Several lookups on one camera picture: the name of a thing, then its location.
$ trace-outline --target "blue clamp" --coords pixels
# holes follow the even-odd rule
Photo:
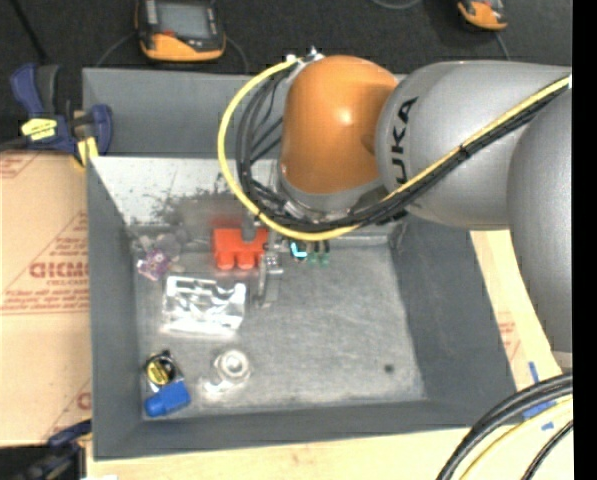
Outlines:
[[[19,67],[11,75],[9,81],[14,98],[29,117],[29,121],[23,125],[23,135],[29,149],[64,151],[85,163],[86,158],[79,145],[88,137],[94,138],[97,153],[104,154],[109,149],[112,138],[111,109],[104,104],[93,105],[84,116],[76,119],[57,114],[54,91],[58,70],[59,66],[56,65],[38,67],[29,63]],[[35,130],[30,132],[29,127],[33,129],[34,125],[37,125]],[[73,132],[80,125],[87,129],[87,137],[83,139],[77,138]]]

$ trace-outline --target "blue object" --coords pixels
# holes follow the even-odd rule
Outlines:
[[[533,361],[529,361],[529,372],[531,373],[531,378],[534,381],[534,383],[537,384],[538,382],[540,382],[540,377],[538,376],[538,369],[536,368],[536,364]],[[540,414],[542,411],[549,409],[554,405],[556,405],[556,402],[554,400],[548,400],[547,402],[534,405],[533,407],[530,407],[523,413],[523,417],[525,418],[525,420],[528,420],[529,418],[533,418],[537,414]],[[554,424],[550,421],[548,423],[545,423],[541,428],[542,430],[549,430],[554,428]]]
[[[182,379],[175,380],[160,388],[145,400],[145,411],[151,418],[178,411],[191,403],[191,395]]]
[[[40,140],[27,137],[27,147],[64,151],[82,161],[78,151],[79,141],[72,134],[67,117],[54,112],[53,94],[57,72],[57,66],[39,68],[36,64],[29,63],[19,67],[9,79],[14,98],[26,110],[30,119],[51,118],[57,123],[49,137]],[[106,153],[112,136],[111,109],[104,104],[94,105],[86,116],[76,121],[93,125],[98,152]]]

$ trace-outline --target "black floor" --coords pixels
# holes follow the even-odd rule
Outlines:
[[[43,49],[62,71],[57,100],[81,101],[80,75],[114,43],[132,31],[134,0],[18,0]],[[513,60],[571,66],[573,0],[503,0],[510,25],[501,34]],[[388,10],[370,0],[217,0],[226,32],[257,73],[288,53],[310,46],[324,54],[364,57],[393,73],[407,74],[433,62],[500,59],[504,50],[491,33],[461,26],[451,0],[422,0],[409,10]],[[24,117],[9,89],[9,75],[38,60],[9,0],[0,0],[0,141],[17,135]],[[134,40],[105,59],[105,65],[153,69]],[[225,55],[201,68],[241,73],[245,62],[230,43]],[[41,454],[41,450],[0,450],[0,478],[6,478]]]

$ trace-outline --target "orange block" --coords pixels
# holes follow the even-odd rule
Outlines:
[[[240,228],[214,229],[212,248],[220,270],[238,267],[251,270],[258,265],[267,242],[267,229],[258,228],[251,242],[243,242]]]

